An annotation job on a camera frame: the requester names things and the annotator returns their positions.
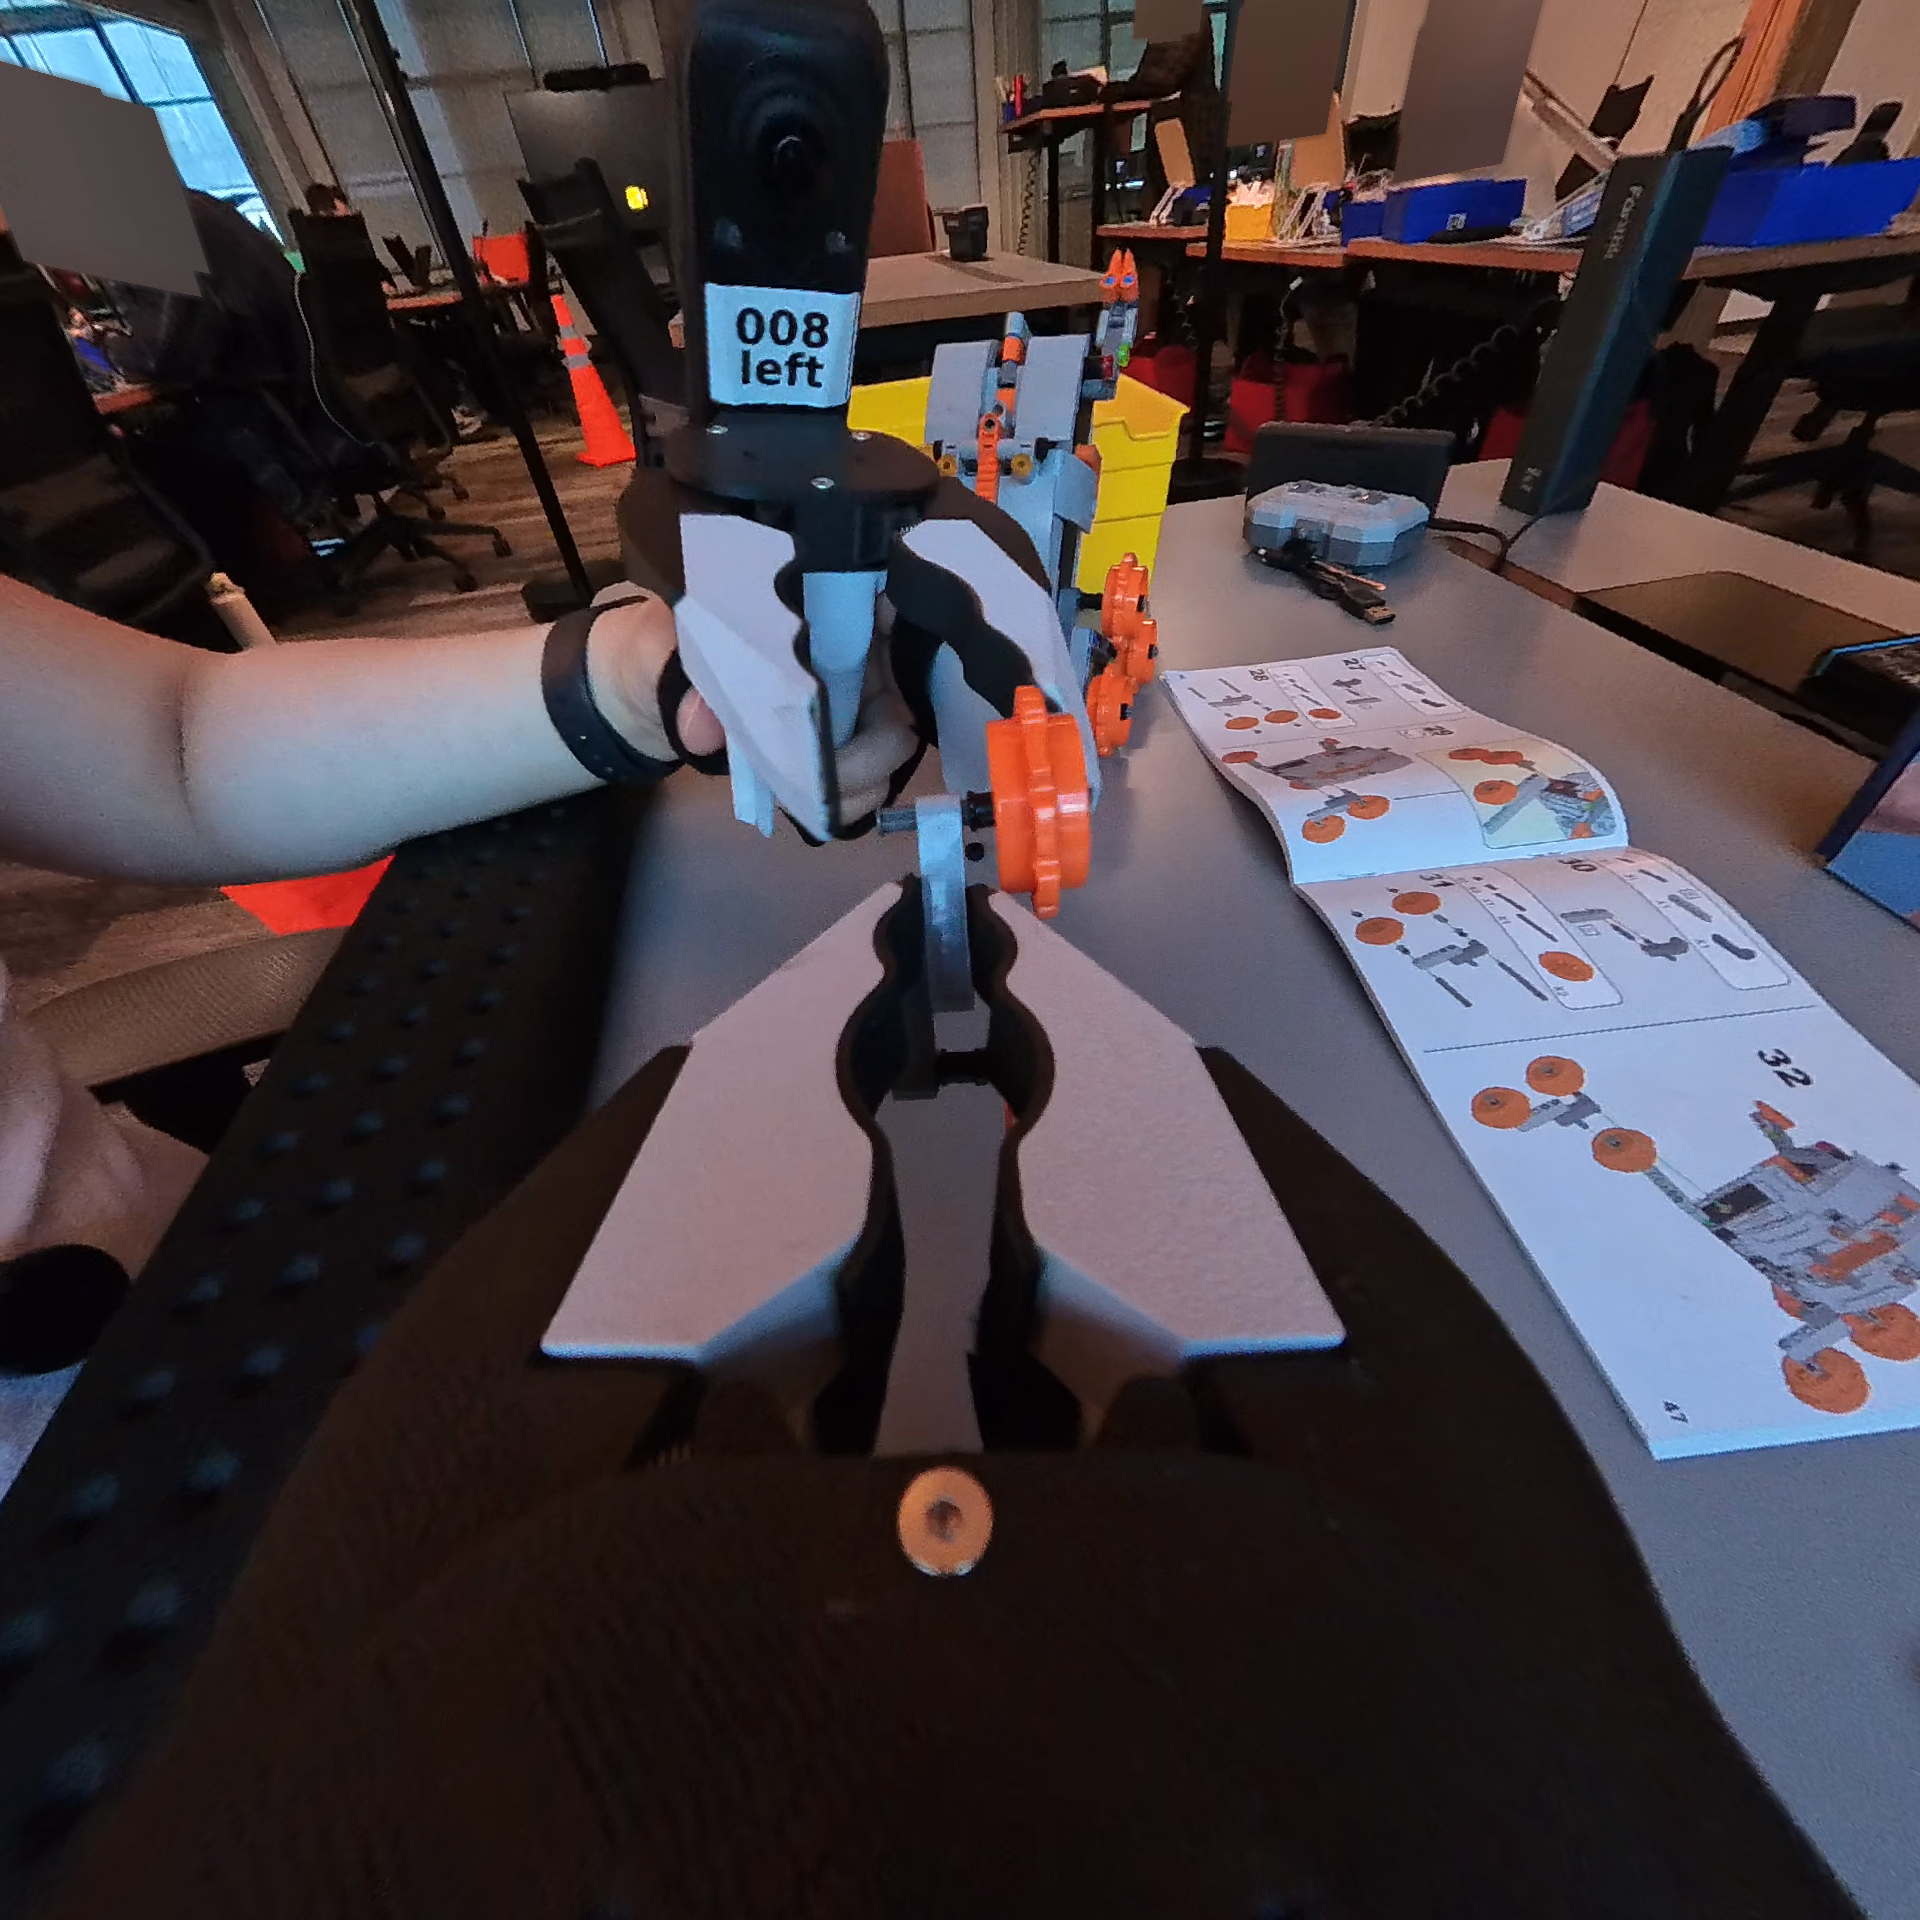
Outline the black monitor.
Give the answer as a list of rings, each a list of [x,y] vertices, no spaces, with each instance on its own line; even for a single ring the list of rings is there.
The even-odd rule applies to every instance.
[[[661,80],[617,70],[611,86],[514,91],[507,113],[527,184],[561,181],[593,161],[631,224],[666,223],[675,127]]]

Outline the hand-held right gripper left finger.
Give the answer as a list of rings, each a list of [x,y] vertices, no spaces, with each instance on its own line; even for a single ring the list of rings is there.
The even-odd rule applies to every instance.
[[[880,1105],[923,1086],[921,887],[880,887],[695,1041],[543,1336],[764,1389],[874,1447],[905,1296]]]

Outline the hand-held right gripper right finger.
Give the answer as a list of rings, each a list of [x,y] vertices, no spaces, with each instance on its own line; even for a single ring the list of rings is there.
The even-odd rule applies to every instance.
[[[991,1450],[1067,1450],[1141,1377],[1346,1331],[1202,1049],[1009,896],[971,895],[1002,1096],[971,1394]]]

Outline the orange floor object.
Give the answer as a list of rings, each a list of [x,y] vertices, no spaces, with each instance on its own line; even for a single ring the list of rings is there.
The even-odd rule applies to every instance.
[[[394,857],[384,856],[355,871],[227,886],[223,895],[276,938],[347,928],[392,864]]]

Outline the grey toy remote controller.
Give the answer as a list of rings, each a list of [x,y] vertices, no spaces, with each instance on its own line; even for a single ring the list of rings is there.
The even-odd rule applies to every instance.
[[[1303,544],[1309,560],[1373,574],[1409,558],[1429,523],[1418,496],[1295,479],[1247,498],[1241,537],[1257,557]]]

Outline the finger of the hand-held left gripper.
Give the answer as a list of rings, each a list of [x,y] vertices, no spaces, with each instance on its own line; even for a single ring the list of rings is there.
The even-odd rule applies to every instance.
[[[1005,541],[973,520],[921,520],[896,541],[896,683],[952,794],[991,787],[986,727],[1023,686],[1076,725],[1099,803],[1084,680],[1059,607]]]
[[[794,535],[733,514],[680,522],[680,659],[728,737],[733,814],[768,834],[778,813],[833,834],[828,695],[807,659]]]

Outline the person's left forearm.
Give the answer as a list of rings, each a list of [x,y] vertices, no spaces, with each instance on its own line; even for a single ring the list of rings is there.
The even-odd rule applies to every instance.
[[[212,657],[4,582],[4,859],[283,880],[583,794],[543,650],[522,631]]]

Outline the person's leg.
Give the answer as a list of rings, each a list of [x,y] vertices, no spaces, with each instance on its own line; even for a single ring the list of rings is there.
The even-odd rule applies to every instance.
[[[3,1259],[81,1245],[135,1279],[203,1166],[75,1083],[3,986]]]

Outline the blue robot kit box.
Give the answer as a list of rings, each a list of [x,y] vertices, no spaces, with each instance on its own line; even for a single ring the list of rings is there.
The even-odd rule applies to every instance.
[[[1829,875],[1919,926],[1919,725],[1912,725],[1821,838]]]

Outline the orange wheel grey beam assembly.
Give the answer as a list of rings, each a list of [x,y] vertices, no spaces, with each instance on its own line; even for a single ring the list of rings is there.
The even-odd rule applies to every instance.
[[[931,1089],[936,1018],[961,1015],[977,1002],[970,848],[991,832],[1000,889],[1024,896],[1041,921],[1053,921],[1066,891],[1088,880],[1091,775],[1084,739],[1066,711],[1053,711],[1041,686],[1015,690],[1011,715],[983,731],[987,784],[961,795],[884,807],[879,832],[905,832],[920,859],[917,939],[898,934],[896,953],[915,965],[905,993],[908,1033],[920,1047],[920,1082]]]

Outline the black office chair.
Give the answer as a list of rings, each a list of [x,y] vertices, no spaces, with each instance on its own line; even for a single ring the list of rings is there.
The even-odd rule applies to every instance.
[[[415,367],[400,353],[388,289],[356,213],[291,213],[300,274],[295,303],[305,325],[309,377],[332,434],[309,432],[327,470],[335,506],[361,517],[329,560],[337,611],[356,608],[356,592],[379,557],[435,560],[457,592],[476,592],[474,569],[441,537],[482,537],[505,560],[513,546],[492,523],[450,520],[437,491],[466,498],[443,466],[456,449]]]

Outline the orange traffic cone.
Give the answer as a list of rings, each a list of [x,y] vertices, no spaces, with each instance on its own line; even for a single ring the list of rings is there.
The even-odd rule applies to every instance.
[[[639,450],[633,438],[617,413],[603,377],[593,365],[587,341],[572,318],[569,303],[561,294],[549,301],[561,334],[561,353],[573,410],[583,430],[583,450],[578,453],[578,463],[589,470],[636,464]]]

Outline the black slim computer tower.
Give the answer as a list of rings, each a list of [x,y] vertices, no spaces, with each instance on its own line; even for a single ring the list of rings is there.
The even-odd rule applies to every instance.
[[[1730,153],[1620,159],[1599,203],[1514,453],[1501,506],[1583,510],[1709,221]]]

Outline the grey orange toy robot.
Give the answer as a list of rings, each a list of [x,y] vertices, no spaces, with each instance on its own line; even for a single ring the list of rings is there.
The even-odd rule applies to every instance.
[[[1036,546],[1084,680],[1092,741],[1129,741],[1141,686],[1160,673],[1151,568],[1125,557],[1079,591],[1079,546],[1097,514],[1097,403],[1129,375],[1138,325],[1132,250],[1112,254],[1092,334],[1036,337],[1011,314],[997,343],[946,343],[932,357],[923,445],[941,474],[1011,517]]]

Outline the adjacent grey desk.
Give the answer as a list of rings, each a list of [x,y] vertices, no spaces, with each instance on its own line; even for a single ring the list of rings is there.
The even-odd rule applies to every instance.
[[[1505,472],[1452,470],[1445,550],[1871,759],[1916,722],[1913,576],[1609,485],[1523,531]]]

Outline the red bags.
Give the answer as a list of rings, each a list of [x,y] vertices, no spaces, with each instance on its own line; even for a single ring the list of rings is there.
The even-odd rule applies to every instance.
[[[1194,395],[1194,351],[1177,343],[1147,343],[1129,365],[1129,375],[1146,386],[1188,400]],[[1346,426],[1355,421],[1351,367],[1345,357],[1322,360],[1301,353],[1250,353],[1233,375],[1224,449],[1233,456],[1255,450],[1257,430],[1273,421]]]

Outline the blue storage bin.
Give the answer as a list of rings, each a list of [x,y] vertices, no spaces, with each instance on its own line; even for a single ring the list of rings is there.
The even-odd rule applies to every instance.
[[[1888,134],[1903,104],[1882,104],[1834,161],[1812,161],[1812,145],[1856,127],[1856,99],[1815,95],[1768,104],[1701,136],[1696,151],[1728,151],[1730,162],[1699,245],[1775,250],[1883,233],[1919,193],[1919,161],[1895,161]]]
[[[1437,179],[1353,193],[1340,210],[1340,240],[1394,245],[1453,243],[1512,233],[1524,210],[1523,177]]]

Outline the black flat power box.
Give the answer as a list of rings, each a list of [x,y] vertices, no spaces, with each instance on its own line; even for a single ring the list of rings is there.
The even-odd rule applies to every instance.
[[[1453,450],[1445,427],[1269,421],[1255,434],[1243,494],[1317,482],[1416,496],[1437,512]]]

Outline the yellow plastic bin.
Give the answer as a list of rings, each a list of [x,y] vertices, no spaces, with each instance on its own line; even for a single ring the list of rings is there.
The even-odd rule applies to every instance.
[[[855,386],[848,426],[920,445],[929,386],[925,375]],[[1095,405],[1091,442],[1099,456],[1099,479],[1095,523],[1079,544],[1079,591],[1101,586],[1112,566],[1125,557],[1154,568],[1185,417],[1179,400],[1129,375],[1120,377],[1113,400]]]

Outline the person's left hand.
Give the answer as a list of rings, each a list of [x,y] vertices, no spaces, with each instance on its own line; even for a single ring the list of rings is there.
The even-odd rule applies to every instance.
[[[682,694],[675,727],[666,725],[661,680],[677,657],[675,614],[652,594],[599,614],[587,637],[593,705],[628,751],[649,761],[713,758],[728,747],[721,721],[695,689]],[[871,666],[855,731],[834,747],[844,829],[889,803],[900,770],[920,747],[913,714],[889,669]]]

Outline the open white instruction booklet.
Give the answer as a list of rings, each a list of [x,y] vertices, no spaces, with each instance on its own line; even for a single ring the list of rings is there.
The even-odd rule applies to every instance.
[[[1916,1430],[1916,1083],[1589,758],[1394,647],[1163,686],[1658,1458]]]

